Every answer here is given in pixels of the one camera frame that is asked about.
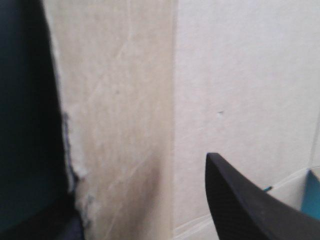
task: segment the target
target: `beige wall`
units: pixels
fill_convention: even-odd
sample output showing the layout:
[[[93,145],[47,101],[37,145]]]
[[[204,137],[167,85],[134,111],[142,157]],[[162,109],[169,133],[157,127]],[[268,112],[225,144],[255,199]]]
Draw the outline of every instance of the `beige wall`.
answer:
[[[196,239],[200,229],[198,239],[212,240],[202,229],[207,152],[262,188],[309,165],[320,107],[319,3],[178,0],[176,22],[175,235],[192,229],[183,239]]]
[[[43,3],[86,239],[170,239],[172,2]]]

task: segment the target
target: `dark teal object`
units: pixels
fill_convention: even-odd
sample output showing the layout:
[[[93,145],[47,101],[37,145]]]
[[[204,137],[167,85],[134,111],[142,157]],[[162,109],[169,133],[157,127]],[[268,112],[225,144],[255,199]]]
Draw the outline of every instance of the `dark teal object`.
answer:
[[[320,182],[312,171],[307,174],[301,211],[320,220]]]
[[[61,115],[38,0],[0,1],[0,232],[67,189]]]

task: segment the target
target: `cardboard surface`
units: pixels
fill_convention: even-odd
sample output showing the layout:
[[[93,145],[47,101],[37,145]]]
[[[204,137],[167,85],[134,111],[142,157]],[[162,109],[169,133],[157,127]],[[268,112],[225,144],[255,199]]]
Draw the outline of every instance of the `cardboard surface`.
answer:
[[[178,228],[208,214],[207,152],[222,154],[261,188],[309,166],[320,106],[320,16],[317,1],[179,0],[176,21]]]
[[[218,239],[207,152],[263,189],[318,165],[318,3],[175,2],[44,0],[88,239]]]
[[[43,3],[86,239],[170,239],[172,2]]]

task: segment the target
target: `black plastic object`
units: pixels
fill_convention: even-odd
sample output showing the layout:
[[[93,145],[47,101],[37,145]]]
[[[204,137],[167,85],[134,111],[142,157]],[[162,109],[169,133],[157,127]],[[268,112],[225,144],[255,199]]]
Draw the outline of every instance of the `black plastic object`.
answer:
[[[320,240],[320,221],[270,196],[218,153],[208,153],[205,189],[220,240]]]

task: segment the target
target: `cardboard box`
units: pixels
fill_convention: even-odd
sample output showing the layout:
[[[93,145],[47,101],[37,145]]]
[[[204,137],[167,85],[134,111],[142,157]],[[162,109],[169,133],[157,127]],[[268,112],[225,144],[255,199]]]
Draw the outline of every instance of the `cardboard box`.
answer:
[[[316,1],[43,4],[87,239],[218,239],[207,152],[300,207],[320,161]]]

